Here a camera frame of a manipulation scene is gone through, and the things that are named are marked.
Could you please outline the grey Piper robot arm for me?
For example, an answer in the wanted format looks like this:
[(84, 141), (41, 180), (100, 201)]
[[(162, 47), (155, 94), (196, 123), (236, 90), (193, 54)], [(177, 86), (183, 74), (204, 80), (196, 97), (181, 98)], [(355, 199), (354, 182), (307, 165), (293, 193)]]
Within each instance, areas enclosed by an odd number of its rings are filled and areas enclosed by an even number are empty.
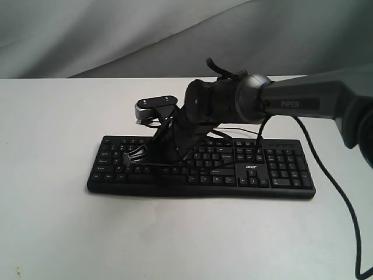
[(161, 124), (149, 141), (124, 153), (126, 165), (177, 165), (220, 124), (264, 126), (273, 116), (331, 119), (345, 146), (359, 147), (372, 163), (372, 65), (277, 82), (265, 75), (225, 71), (211, 59), (207, 65), (217, 72), (217, 80), (193, 80), (183, 106), (169, 116), (160, 111), (166, 100), (137, 103)]

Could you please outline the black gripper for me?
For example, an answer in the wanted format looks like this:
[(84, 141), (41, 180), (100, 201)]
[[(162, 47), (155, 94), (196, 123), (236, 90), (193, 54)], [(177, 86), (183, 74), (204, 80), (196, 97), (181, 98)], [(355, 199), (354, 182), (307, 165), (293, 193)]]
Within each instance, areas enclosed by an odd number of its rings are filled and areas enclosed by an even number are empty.
[(127, 166), (175, 166), (182, 163), (216, 127), (217, 122), (207, 119), (193, 122), (183, 106), (145, 144), (124, 153), (123, 163)]

